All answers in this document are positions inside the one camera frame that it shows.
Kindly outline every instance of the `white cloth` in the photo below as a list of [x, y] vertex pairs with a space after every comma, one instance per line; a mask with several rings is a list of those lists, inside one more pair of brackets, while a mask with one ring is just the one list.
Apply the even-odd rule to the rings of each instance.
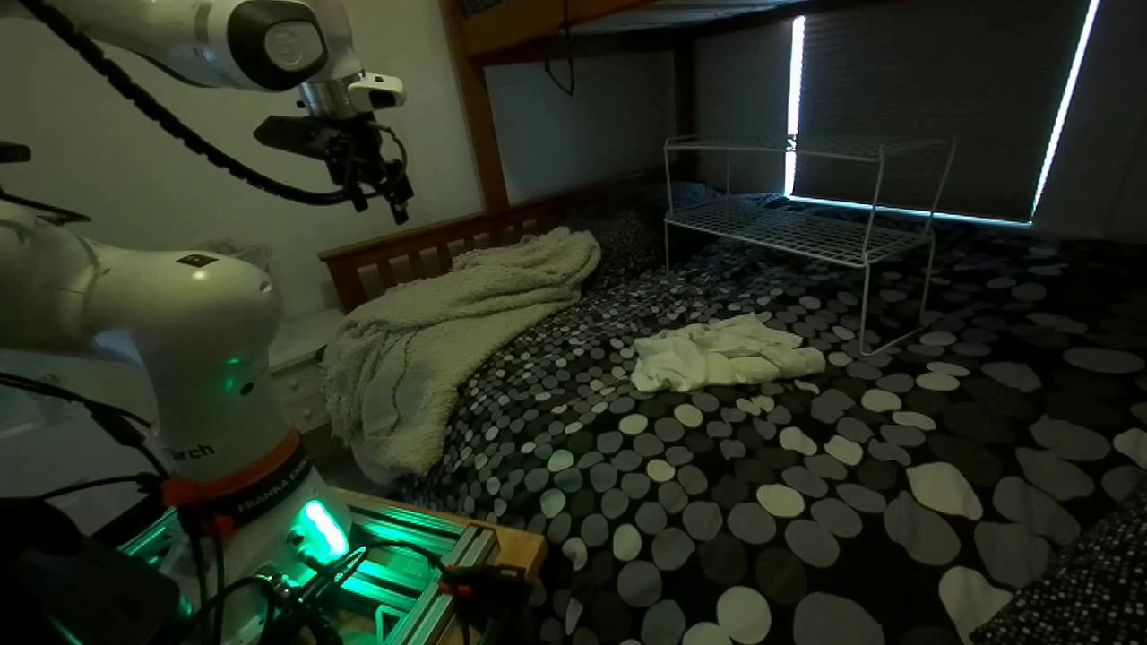
[[578, 300], [601, 252], [550, 230], [517, 247], [455, 257], [353, 308], [322, 355], [331, 426], [369, 481], [430, 472], [458, 382], [505, 342]]
[[770, 330], [756, 315], [713, 318], [634, 342], [639, 392], [691, 392], [707, 382], [762, 382], [824, 374], [824, 352]]

